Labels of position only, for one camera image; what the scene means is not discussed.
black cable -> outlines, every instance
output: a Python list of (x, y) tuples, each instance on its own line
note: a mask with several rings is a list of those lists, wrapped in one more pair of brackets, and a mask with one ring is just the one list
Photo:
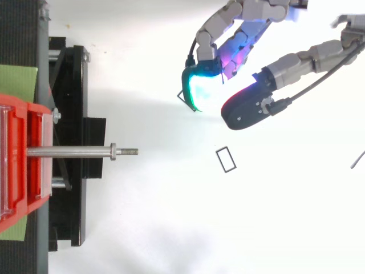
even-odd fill
[(194, 39), (192, 47), (190, 48), (190, 52), (188, 55), (188, 58), (185, 61), (185, 67), (191, 67), (195, 65), (195, 60), (194, 60), (194, 49), (196, 46), (196, 39)]
[(192, 47), (190, 48), (189, 55), (194, 55), (195, 46), (196, 46), (196, 38), (194, 39)]
[(319, 78), (317, 81), (315, 81), (313, 84), (311, 84), (309, 87), (305, 88), (301, 92), (295, 94), (293, 97), (290, 98), (290, 102), (293, 102), (297, 100), (298, 98), (302, 97), (307, 92), (314, 89), (319, 84), (323, 83), (325, 80), (327, 80), (330, 76), (332, 76), (336, 71), (338, 71), (341, 67), (343, 67), (348, 61), (350, 61), (353, 57), (358, 55), (361, 51), (365, 49), (365, 42), (360, 44), (356, 47), (355, 50), (353, 50), (348, 56), (344, 58), (341, 62), (338, 63), (334, 68), (332, 68), (329, 72), (326, 73), (323, 77)]

metal rod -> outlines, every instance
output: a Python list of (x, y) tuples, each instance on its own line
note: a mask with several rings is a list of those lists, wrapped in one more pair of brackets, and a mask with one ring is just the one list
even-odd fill
[(60, 50), (49, 50), (48, 51), (49, 61), (57, 61), (60, 52), (61, 52)]
[(66, 188), (66, 183), (62, 177), (53, 177), (52, 188)]
[(119, 155), (138, 155), (138, 149), (116, 148), (112, 143), (110, 147), (29, 147), (28, 157), (41, 158), (103, 158), (110, 157), (115, 160)]

white table surface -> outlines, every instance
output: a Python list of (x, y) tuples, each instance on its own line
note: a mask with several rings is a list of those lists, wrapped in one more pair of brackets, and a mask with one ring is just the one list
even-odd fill
[[(60, 243), (51, 274), (365, 273), (365, 160), (350, 169), (365, 150), (365, 54), (235, 132), (176, 97), (196, 31), (226, 1), (48, 1), (50, 35), (91, 53), (88, 114), (107, 118), (106, 144), (140, 150), (88, 181), (86, 241)], [(297, 23), (270, 27), (241, 77), (339, 39), (344, 25), (331, 21), (361, 12), (360, 0), (310, 0)], [(237, 165), (228, 174), (224, 146)]]

black metal bracket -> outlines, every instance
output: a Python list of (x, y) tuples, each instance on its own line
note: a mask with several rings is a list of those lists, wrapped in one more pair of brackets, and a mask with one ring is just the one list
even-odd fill
[[(62, 115), (54, 126), (54, 145), (103, 146), (106, 119), (87, 117), (87, 51), (65, 47), (65, 41), (50, 38), (50, 49), (60, 50), (58, 59), (49, 63), (50, 87)], [(54, 159), (53, 165), (53, 177), (68, 178), (70, 188), (52, 191), (49, 251), (57, 251), (58, 240), (71, 240), (73, 247), (85, 241), (86, 179), (102, 177), (103, 159)]]

